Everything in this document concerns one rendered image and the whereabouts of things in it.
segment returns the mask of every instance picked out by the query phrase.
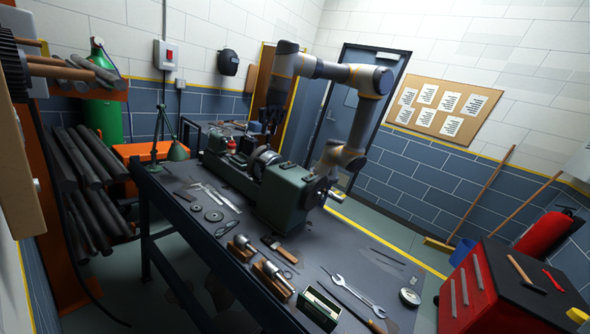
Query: orange box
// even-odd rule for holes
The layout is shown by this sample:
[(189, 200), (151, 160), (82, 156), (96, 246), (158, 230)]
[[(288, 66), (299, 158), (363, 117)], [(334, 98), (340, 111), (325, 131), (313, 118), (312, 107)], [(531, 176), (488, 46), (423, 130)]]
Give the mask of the orange box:
[[(162, 160), (166, 158), (168, 155), (168, 150), (170, 149), (170, 145), (172, 145), (173, 141), (159, 141), (156, 144), (156, 159)], [(182, 145), (182, 143), (178, 142), (186, 153), (191, 155), (191, 150), (187, 147)], [(121, 162), (125, 165), (125, 167), (129, 168), (129, 158), (134, 157), (136, 155), (139, 156), (139, 161), (149, 161), (152, 158), (150, 151), (152, 150), (152, 145), (154, 143), (133, 143), (133, 144), (120, 144), (120, 145), (113, 145), (113, 153), (121, 160)], [(115, 182), (117, 184), (118, 190), (121, 192), (124, 198), (133, 198), (139, 196), (139, 191), (135, 182), (131, 178), (127, 179), (125, 182)]]

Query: broom handle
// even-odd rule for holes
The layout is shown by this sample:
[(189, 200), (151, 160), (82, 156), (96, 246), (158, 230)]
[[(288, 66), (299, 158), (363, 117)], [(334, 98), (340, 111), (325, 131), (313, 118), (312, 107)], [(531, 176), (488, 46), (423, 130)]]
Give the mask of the broom handle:
[(512, 150), (514, 150), (515, 147), (516, 147), (516, 145), (512, 145), (512, 147), (510, 148), (510, 150), (508, 150), (508, 152), (506, 153), (506, 155), (504, 155), (504, 158), (502, 159), (502, 161), (500, 162), (500, 164), (498, 165), (498, 167), (496, 167), (496, 170), (494, 170), (494, 173), (492, 174), (492, 176), (490, 176), (490, 179), (488, 180), (488, 183), (486, 183), (486, 185), (484, 186), (484, 188), (479, 192), (479, 195), (477, 195), (477, 197), (475, 198), (475, 201), (473, 201), (473, 204), (471, 204), (471, 207), (469, 207), (469, 210), (467, 210), (467, 212), (465, 213), (465, 216), (463, 216), (463, 219), (461, 219), (461, 221), (459, 222), (459, 224), (455, 228), (455, 231), (453, 231), (453, 233), (451, 233), (451, 236), (449, 237), (449, 239), (447, 239), (447, 242), (445, 242), (445, 246), (448, 246), (449, 245), (449, 243), (451, 242), (451, 239), (453, 239), (453, 237), (455, 236), (455, 234), (457, 233), (457, 231), (459, 231), (459, 228), (463, 225), (463, 223), (467, 219), (467, 216), (469, 216), (469, 213), (471, 213), (471, 210), (473, 210), (473, 208), (477, 204), (477, 201), (481, 198), (481, 195), (484, 194), (484, 192), (486, 191), (486, 189), (488, 188), (488, 186), (490, 185), (490, 183), (492, 183), (492, 181), (494, 180), (494, 177), (496, 177), (496, 175), (498, 174), (498, 172), (500, 171), (500, 169), (504, 165), (504, 162), (506, 162), (506, 159), (508, 159), (508, 157), (512, 153)]
[(494, 234), (496, 234), (497, 231), (500, 230), (500, 228), (503, 228), (504, 225), (506, 225), (512, 218), (514, 218), (514, 216), (518, 214), (518, 212), (520, 212), (529, 203), (531, 203), (535, 199), (535, 197), (537, 197), (543, 190), (545, 190), (545, 188), (547, 188), (549, 184), (553, 183), (553, 181), (555, 181), (562, 173), (563, 171), (560, 170), (559, 172), (557, 172), (557, 174), (551, 177), (551, 180), (547, 181), (547, 183), (545, 183), (539, 190), (537, 190), (536, 193), (534, 193), (533, 196), (531, 196), (531, 198), (524, 202), (518, 209), (516, 209), (516, 211), (513, 214), (510, 215), (510, 217), (506, 218), (506, 220), (503, 223), (501, 223), (500, 226), (498, 226), (494, 231), (492, 231), (490, 235), (488, 235), (488, 238), (491, 238)]

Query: hammer head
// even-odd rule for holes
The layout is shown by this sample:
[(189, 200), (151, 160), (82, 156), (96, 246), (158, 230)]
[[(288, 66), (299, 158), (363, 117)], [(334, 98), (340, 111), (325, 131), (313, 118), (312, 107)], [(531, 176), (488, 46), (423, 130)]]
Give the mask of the hammer head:
[(542, 287), (537, 287), (536, 285), (525, 282), (524, 280), (520, 281), (520, 285), (522, 285), (523, 287), (526, 287), (527, 289), (532, 290), (542, 296), (545, 296), (547, 294), (547, 291), (545, 289), (543, 289)]

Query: green floor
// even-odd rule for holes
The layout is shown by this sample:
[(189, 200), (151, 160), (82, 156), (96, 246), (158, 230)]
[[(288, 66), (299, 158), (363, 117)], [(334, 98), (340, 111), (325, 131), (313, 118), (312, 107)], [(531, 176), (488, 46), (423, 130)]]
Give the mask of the green floor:
[[(449, 256), (422, 244), (423, 236), (385, 217), (378, 212), (360, 204), (352, 198), (346, 198), (343, 205), (329, 201), (327, 205), (336, 212), (373, 232), (387, 242), (397, 246), (417, 260), (430, 266), (433, 270), (448, 276), (453, 268)], [(138, 208), (126, 218), (136, 220)], [(169, 224), (155, 209), (151, 210), (151, 232), (165, 229)], [(226, 310), (218, 312), (214, 299), (204, 288), (205, 282), (214, 282), (209, 276), (210, 270), (191, 250), (190, 246), (177, 233), (156, 241), (158, 247), (173, 264), (179, 275), (194, 286), (194, 295), (207, 310), (223, 333), (252, 334), (260, 328), (238, 301), (228, 301)], [(84, 277), (97, 276), (104, 297), (99, 301), (115, 316), (133, 325), (125, 328), (103, 315), (94, 305), (84, 306), (61, 318), (64, 334), (79, 333), (199, 333), (195, 325), (180, 310), (178, 304), (169, 303), (164, 294), (168, 289), (163, 278), (152, 265), (154, 281), (142, 285), (140, 275), (139, 240), (116, 246), (109, 257), (97, 256), (90, 264), (82, 267)], [(431, 272), (426, 272), (422, 305), (414, 334), (436, 334), (438, 309), (432, 298), (438, 294), (443, 280)]]

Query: small open box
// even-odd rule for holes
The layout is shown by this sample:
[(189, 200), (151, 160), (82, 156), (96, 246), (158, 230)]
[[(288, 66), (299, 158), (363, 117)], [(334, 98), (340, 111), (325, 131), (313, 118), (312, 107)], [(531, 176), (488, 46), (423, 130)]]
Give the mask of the small open box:
[(336, 328), (342, 313), (340, 306), (334, 304), (311, 285), (308, 285), (304, 292), (299, 292), (297, 308), (326, 333), (331, 333)]

